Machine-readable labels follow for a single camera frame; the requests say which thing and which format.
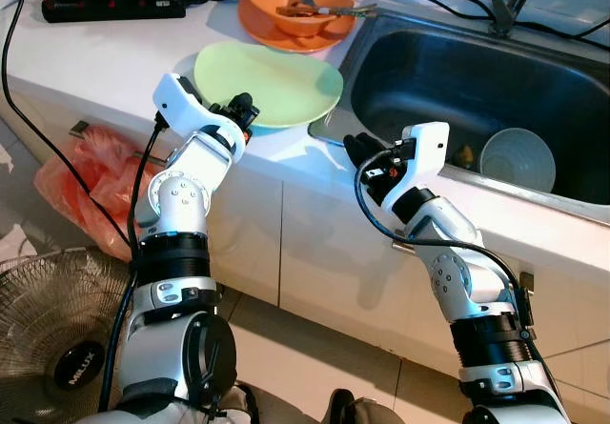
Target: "white countertop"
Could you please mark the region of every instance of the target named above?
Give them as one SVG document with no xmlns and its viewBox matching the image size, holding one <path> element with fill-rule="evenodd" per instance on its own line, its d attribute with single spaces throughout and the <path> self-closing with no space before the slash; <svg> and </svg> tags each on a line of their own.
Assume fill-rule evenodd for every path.
<svg viewBox="0 0 610 424">
<path fill-rule="evenodd" d="M 236 1 L 207 3 L 189 9 L 184 19 L 50 25 L 42 18 L 40 1 L 28 0 L 10 46 L 10 87 L 136 133 L 144 143 L 155 114 L 153 90 L 163 73 L 188 72 L 201 48 L 217 41 L 254 43 L 239 25 L 236 7 Z M 401 8 L 465 26 L 429 7 Z M 6 32 L 12 10 L 0 15 L 0 34 Z M 338 67 L 355 34 L 313 56 Z M 525 30 L 514 37 L 607 59 L 595 49 Z M 313 139 L 306 127 L 256 129 L 239 165 L 356 202 L 354 169 L 345 151 Z M 550 268 L 610 271 L 608 227 L 440 176 L 429 186 L 477 223 L 487 246 L 500 253 Z"/>
</svg>

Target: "power strip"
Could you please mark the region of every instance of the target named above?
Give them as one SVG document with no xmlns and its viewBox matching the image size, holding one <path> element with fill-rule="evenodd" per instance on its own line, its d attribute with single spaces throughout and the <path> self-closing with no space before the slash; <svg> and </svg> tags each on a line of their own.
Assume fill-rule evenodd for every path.
<svg viewBox="0 0 610 424">
<path fill-rule="evenodd" d="M 50 23 L 184 17 L 184 0 L 43 0 Z"/>
</svg>

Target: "white bowl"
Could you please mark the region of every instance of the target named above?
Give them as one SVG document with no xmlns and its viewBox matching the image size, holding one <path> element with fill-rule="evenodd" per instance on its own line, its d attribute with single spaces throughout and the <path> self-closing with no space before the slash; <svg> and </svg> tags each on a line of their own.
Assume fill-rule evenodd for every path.
<svg viewBox="0 0 610 424">
<path fill-rule="evenodd" d="M 526 129 L 504 129 L 485 144 L 480 172 L 500 181 L 541 192 L 555 184 L 555 159 L 544 140 Z"/>
</svg>

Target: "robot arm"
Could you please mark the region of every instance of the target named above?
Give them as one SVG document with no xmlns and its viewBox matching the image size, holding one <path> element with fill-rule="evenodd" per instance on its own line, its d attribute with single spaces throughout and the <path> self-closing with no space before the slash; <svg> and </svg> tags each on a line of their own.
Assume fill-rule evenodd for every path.
<svg viewBox="0 0 610 424">
<path fill-rule="evenodd" d="M 460 388 L 475 407 L 463 422 L 569 423 L 533 343 L 527 290 L 493 254 L 482 253 L 487 251 L 480 231 L 448 200 L 424 187 L 444 165 L 448 134 L 445 123 L 409 127 L 391 152 L 362 134 L 347 136 L 346 150 L 360 167 L 355 184 L 358 191 L 360 181 L 366 184 L 373 200 L 405 224 L 402 240 L 414 244 L 426 266 L 462 364 Z M 381 151 L 383 157 L 372 157 L 368 162 L 375 162 L 368 164 L 367 149 L 369 155 Z"/>
<path fill-rule="evenodd" d="M 229 324 L 217 315 L 220 293 L 210 274 L 206 216 L 212 194 L 243 155 L 258 110 L 247 93 L 227 107 L 205 109 L 177 74 L 164 75 L 153 99 L 185 141 L 135 208 L 141 231 L 131 266 L 138 280 L 120 355 L 123 399 L 116 410 L 81 424 L 250 423 L 243 394 L 227 394 L 236 389 L 235 344 Z M 227 396 L 236 399 L 223 401 L 229 410 L 220 412 Z"/>
</svg>

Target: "stainless steel sink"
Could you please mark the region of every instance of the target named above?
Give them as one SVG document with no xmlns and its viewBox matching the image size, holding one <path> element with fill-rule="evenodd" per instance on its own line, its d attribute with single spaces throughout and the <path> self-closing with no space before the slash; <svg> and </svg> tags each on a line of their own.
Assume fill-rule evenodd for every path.
<svg viewBox="0 0 610 424">
<path fill-rule="evenodd" d="M 608 66 L 485 33 L 383 12 L 363 25 L 340 68 L 335 111 L 310 127 L 341 144 L 368 131 L 383 141 L 407 125 L 450 124 L 447 158 L 462 145 L 475 162 L 496 132 L 535 132 L 555 157 L 552 193 L 445 165 L 442 175 L 610 224 Z"/>
</svg>

